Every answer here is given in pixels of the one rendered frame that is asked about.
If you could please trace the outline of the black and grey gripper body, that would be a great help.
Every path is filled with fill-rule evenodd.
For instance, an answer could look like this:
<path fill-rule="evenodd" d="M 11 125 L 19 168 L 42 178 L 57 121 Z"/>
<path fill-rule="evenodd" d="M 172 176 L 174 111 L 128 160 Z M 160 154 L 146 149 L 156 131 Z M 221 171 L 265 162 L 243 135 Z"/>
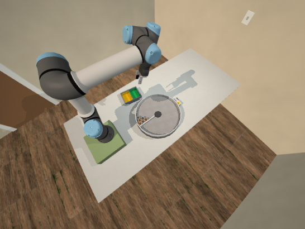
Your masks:
<path fill-rule="evenodd" d="M 139 72 L 143 77 L 147 77 L 149 75 L 149 69 L 151 67 L 151 64 L 144 62 L 140 64 Z"/>

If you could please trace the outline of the grey round turntable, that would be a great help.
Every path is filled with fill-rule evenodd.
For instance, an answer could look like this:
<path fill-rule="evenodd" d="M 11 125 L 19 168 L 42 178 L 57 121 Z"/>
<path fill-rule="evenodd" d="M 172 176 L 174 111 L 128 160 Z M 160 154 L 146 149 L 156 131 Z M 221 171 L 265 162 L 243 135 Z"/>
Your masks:
<path fill-rule="evenodd" d="M 139 129 L 146 136 L 160 139 L 170 136 L 178 127 L 181 120 L 181 103 L 177 98 L 164 94 L 152 94 L 140 101 L 136 107 L 137 116 L 147 118 L 143 124 L 138 124 Z M 179 117 L 180 116 L 180 117 Z M 140 126 L 139 126 L 140 125 Z"/>

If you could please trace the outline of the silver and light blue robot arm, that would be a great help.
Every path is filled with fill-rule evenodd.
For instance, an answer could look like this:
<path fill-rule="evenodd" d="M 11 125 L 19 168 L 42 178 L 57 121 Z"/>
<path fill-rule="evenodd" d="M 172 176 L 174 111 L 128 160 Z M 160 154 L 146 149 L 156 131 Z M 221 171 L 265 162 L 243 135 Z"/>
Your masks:
<path fill-rule="evenodd" d="M 146 27 L 124 26 L 123 41 L 133 46 L 78 72 L 71 70 L 62 55 L 43 53 L 36 63 L 41 89 L 52 98 L 68 100 L 84 122 L 84 133 L 101 143 L 108 143 L 114 137 L 114 130 L 102 123 L 96 107 L 89 104 L 84 95 L 89 89 L 137 65 L 157 63 L 161 58 L 157 46 L 160 30 L 161 27 L 153 22 L 148 22 Z"/>

